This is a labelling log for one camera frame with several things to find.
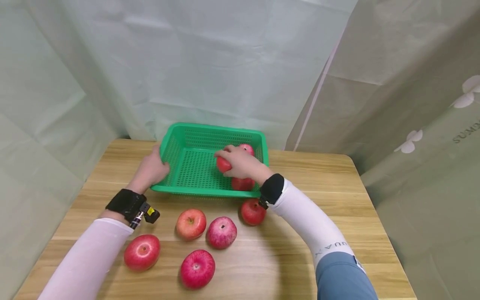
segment white arm sleeve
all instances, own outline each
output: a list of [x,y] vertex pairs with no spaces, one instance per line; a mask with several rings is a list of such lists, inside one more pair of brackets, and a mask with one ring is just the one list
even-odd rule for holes
[[331,252],[353,255],[335,223],[310,198],[285,179],[282,194],[269,207],[301,236],[310,248],[315,268]]
[[133,229],[113,219],[95,220],[53,273],[39,300],[94,300]]

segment wood grain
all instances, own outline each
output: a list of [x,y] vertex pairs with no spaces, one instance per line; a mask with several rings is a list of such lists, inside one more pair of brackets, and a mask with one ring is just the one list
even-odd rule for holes
[[[115,140],[73,202],[64,220],[33,267],[16,299],[36,299],[75,241],[108,201],[134,174],[153,142]],[[384,228],[348,156],[269,151],[271,168],[292,181],[329,215],[344,233],[383,300],[414,300],[415,295],[385,234]],[[308,247],[281,218],[268,212],[260,226],[239,220],[241,199],[199,199],[146,193],[160,210],[154,224],[143,223],[134,237],[153,233],[161,241],[157,264],[144,273],[130,272],[119,255],[104,282],[99,299],[316,299],[315,275]],[[205,235],[183,242],[175,223],[187,208],[199,208],[211,221],[229,216],[238,237],[224,251],[209,248]],[[196,249],[210,251],[216,273],[205,288],[185,290],[178,281],[179,266]]]

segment apple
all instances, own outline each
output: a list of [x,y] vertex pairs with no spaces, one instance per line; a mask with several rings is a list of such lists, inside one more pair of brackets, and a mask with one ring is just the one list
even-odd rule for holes
[[232,219],[221,216],[213,220],[207,230],[207,241],[215,249],[225,249],[237,237],[237,227]]
[[160,241],[152,234],[144,234],[133,239],[123,253],[127,267],[136,272],[151,268],[160,254]]
[[251,178],[240,179],[232,177],[232,188],[236,191],[249,192],[255,187],[255,181]]
[[180,267],[180,278],[187,288],[198,289],[206,286],[215,273],[215,260],[205,250],[188,254]]
[[245,223],[257,226],[263,222],[267,211],[258,204],[258,198],[251,198],[241,205],[240,214]]
[[185,240],[201,236],[207,227],[205,214],[198,209],[187,209],[177,219],[177,232]]
[[253,147],[250,146],[249,144],[241,144],[239,147],[243,148],[245,151],[250,153],[251,156],[255,156],[255,151],[253,150]]
[[228,160],[224,159],[221,156],[216,158],[216,167],[222,173],[225,173],[228,170],[232,169],[232,165],[228,162]]

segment wrist strap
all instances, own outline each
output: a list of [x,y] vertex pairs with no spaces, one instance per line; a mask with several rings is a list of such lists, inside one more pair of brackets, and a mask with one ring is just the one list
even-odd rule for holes
[[147,198],[143,195],[127,189],[121,189],[105,209],[122,214],[125,220],[131,223],[146,201]]
[[268,208],[268,204],[275,204],[282,195],[285,178],[280,174],[274,174],[267,179],[260,188],[259,204],[264,209]]

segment curtain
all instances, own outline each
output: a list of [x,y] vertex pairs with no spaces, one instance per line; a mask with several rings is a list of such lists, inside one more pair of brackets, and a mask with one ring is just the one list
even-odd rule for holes
[[0,34],[0,299],[108,143],[177,121],[351,156],[418,298],[480,298],[478,0],[4,0]]
[[420,300],[480,299],[480,2],[359,0],[287,150],[351,156]]
[[185,121],[283,148],[356,2],[0,1],[0,299],[112,139]]

